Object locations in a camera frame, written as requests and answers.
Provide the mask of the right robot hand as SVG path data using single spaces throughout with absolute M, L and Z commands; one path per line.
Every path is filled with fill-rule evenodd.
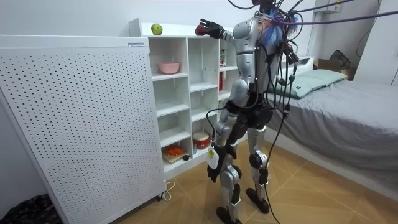
M 209 35 L 215 39 L 220 39 L 223 35 L 223 32 L 223 26 L 206 19 L 200 19 L 200 23 L 195 29 L 196 35 Z

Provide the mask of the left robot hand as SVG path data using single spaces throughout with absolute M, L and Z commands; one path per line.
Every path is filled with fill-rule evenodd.
M 206 162 L 208 164 L 208 177 L 212 182 L 216 182 L 220 175 L 226 156 L 231 156 L 233 159 L 237 158 L 236 150 L 232 145 L 227 144 L 219 147 L 216 143 L 212 143 L 209 147 Z

